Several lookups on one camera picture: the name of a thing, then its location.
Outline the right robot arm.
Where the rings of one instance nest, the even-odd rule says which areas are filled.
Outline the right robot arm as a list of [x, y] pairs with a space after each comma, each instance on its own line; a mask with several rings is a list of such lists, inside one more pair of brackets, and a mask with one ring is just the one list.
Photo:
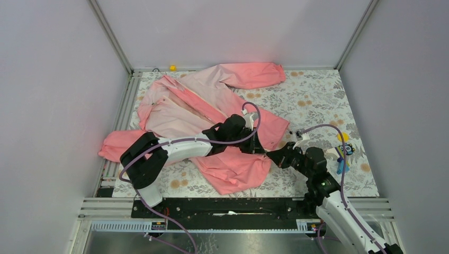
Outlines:
[[307, 178], [304, 211], [308, 217], [321, 218], [350, 253], [402, 253], [396, 243], [387, 243], [360, 216], [341, 191], [341, 185], [328, 172], [322, 149], [302, 151], [289, 142], [267, 152], [279, 168], [293, 168]]

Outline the pink zip-up jacket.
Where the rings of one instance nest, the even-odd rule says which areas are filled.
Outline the pink zip-up jacket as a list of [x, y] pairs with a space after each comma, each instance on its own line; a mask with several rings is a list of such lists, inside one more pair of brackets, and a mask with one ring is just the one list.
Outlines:
[[[146, 131], [163, 138], [195, 135], [241, 113], [245, 100], [233, 88], [263, 88], [285, 80], [282, 66], [271, 62], [219, 64], [181, 78], [165, 75], [153, 82], [138, 106], [139, 129], [110, 133], [98, 154], [118, 162]], [[260, 186], [271, 167], [266, 156], [245, 154], [236, 147], [192, 158], [192, 163], [222, 195]]]

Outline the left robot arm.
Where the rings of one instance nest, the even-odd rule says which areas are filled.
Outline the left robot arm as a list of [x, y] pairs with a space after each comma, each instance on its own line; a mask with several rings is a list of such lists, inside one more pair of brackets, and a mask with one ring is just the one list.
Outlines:
[[170, 162], [193, 157], [207, 157], [224, 152], [228, 147], [238, 147], [241, 152], [264, 152], [258, 140], [260, 113], [233, 114], [223, 123], [191, 137], [180, 139], [158, 138], [146, 132], [120, 157], [122, 173], [145, 202], [144, 211], [151, 217], [164, 212], [163, 197], [155, 181], [162, 168]]

